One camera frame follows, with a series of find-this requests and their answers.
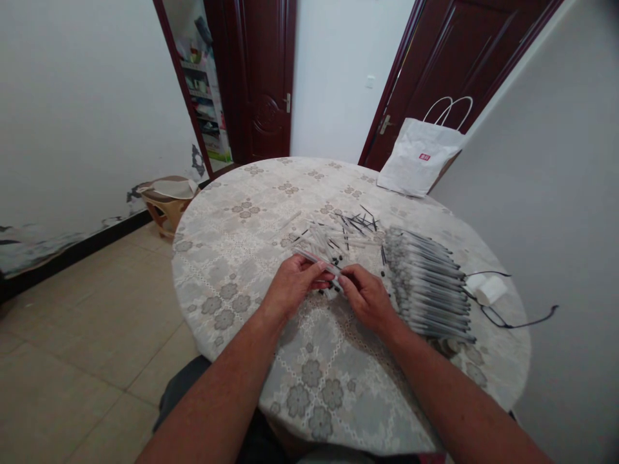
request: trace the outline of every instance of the dark pants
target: dark pants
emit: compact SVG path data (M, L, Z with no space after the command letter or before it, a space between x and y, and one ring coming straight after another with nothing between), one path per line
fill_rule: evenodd
M198 356L188 365L176 374L172 380L168 382L161 401L159 402L159 417L153 427L153 432L156 432L163 421L168 417L172 409L179 403L181 398L189 391L192 385L204 374L210 367L211 362L203 356ZM416 456L392 456L390 458L374 458L377 463L418 463ZM279 443L279 440L271 430L271 427L266 421L264 415L256 409L251 418L250 426L245 435L245 440L239 457L239 464L254 464L254 463L285 463L291 461L286 456L284 448Z

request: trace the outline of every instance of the lace tablecloth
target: lace tablecloth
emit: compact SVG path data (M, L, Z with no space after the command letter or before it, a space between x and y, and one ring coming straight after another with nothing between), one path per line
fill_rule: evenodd
M403 226L443 243L467 273L503 270L475 231L448 209L431 198L382 189L377 175L324 159L273 159L223 175L193 200L178 228L172 263L183 316L203 355L216 359L258 308L290 256L289 234L303 232L309 214L335 223L334 213L363 213L361 204L383 229ZM379 247L351 250L351 258L378 274ZM506 282L509 292L494 308L508 323L522 324L520 297ZM527 379L529 331L499 329L475 304L471 326L477 343L452 362L510 409ZM259 407L306 440L375 454L441 449L401 370L340 296L307 297L280 339Z

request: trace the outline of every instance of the paper bag handle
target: paper bag handle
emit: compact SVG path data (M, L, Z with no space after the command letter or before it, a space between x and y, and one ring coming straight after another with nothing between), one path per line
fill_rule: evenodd
M445 121L447 120L447 116L449 116L449 112L451 111L451 107L454 106L457 102L459 102L460 100L470 100L471 103L469 104L469 110L466 112L466 115L464 116L464 118L462 119L462 122L460 123L460 125L458 126L458 128L456 130L460 130L460 128L462 127L462 125L464 124L464 121L466 121L466 119L469 117L469 114L471 113L471 110L473 109L473 99L471 97L462 97L457 99L455 102L453 102L452 104L450 104L447 108L445 108L445 111L443 111L441 113L441 115L438 117L437 121L435 122L438 123L440 121L440 119L443 117L443 114L445 114L445 112L447 113L447 115L443 118L443 122L441 123L441 126L443 126L445 124Z
M449 106L446 108L446 111L447 111L448 109L450 109L450 108L451 108L451 105L453 105L453 99L452 99L451 97L443 97L443 98L441 98L441 99L436 100L436 101L434 102L434 105L430 106L430 109L427 111L427 113L426 113L426 117L424 117L424 122L426 121L427 116L430 114L430 111L432 111L432 108L434 108L434 107L437 105L437 103L438 103L438 102L443 101L443 100L445 100L445 99L449 100ZM440 120L441 116L443 116L443 114L444 114L444 113L445 113L445 112L443 111L443 112L440 114L440 116L438 117L438 119L435 121L435 124L438 124L438 122L439 122L439 120Z

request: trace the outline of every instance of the wooden stool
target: wooden stool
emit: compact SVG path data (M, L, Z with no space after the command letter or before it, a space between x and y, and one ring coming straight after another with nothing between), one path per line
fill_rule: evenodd
M154 182L158 180L187 180L181 176L167 176L155 179L152 182L142 184L140 187L150 187ZM148 208L148 212L157 224L160 237L174 237L176 228L179 226L181 216L192 202L193 198L188 200L180 200L178 198L165 197L164 195L155 192L154 190L146 190L141 193L144 203ZM164 227L164 223L168 221L169 229Z

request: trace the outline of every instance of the forearm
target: forearm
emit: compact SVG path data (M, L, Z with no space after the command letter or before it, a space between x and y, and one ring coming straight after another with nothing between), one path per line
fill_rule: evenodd
M550 462L490 396L398 318L381 338L455 462Z
M234 462L285 319L260 307L167 417L138 462Z

